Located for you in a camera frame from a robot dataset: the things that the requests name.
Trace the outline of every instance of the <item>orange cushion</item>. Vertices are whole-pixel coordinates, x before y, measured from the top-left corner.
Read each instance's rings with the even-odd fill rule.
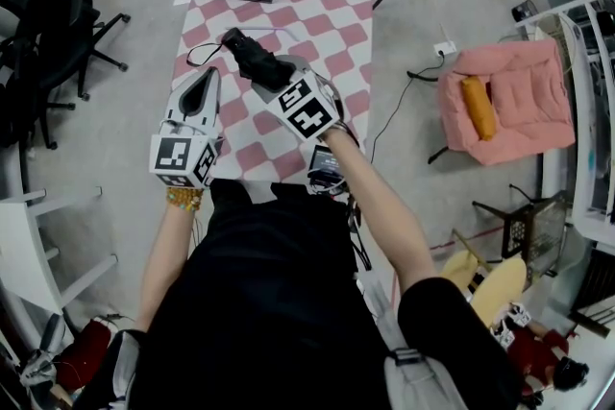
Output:
[[[478,77],[461,81],[463,101],[480,140],[491,140],[496,134],[496,115],[489,101],[487,90]]]

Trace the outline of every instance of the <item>gold bracelet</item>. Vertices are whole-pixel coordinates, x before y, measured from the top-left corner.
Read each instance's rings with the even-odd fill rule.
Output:
[[[203,190],[195,188],[167,188],[166,201],[183,210],[198,210],[201,206]]]

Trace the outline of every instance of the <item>power outlet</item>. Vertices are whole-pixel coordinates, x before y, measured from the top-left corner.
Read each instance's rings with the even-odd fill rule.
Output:
[[[444,55],[450,55],[457,51],[457,47],[452,41],[445,41],[444,43],[438,43],[437,45],[433,45],[433,50],[435,51],[435,55],[439,55],[442,52]]]

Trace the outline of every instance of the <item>pink armchair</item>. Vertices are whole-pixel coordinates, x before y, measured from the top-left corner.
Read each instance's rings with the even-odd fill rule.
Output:
[[[496,134],[480,140],[468,115],[461,81],[478,76],[496,114]],[[575,142],[570,105],[553,39],[515,41],[459,53],[451,72],[439,78],[438,104],[448,147],[483,165],[542,154]]]

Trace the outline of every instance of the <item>backpack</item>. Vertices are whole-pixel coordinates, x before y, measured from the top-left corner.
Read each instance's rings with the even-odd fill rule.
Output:
[[[374,271],[361,272],[357,277],[390,352],[384,360],[384,377],[391,409],[468,410],[446,368],[408,347],[393,306]]]

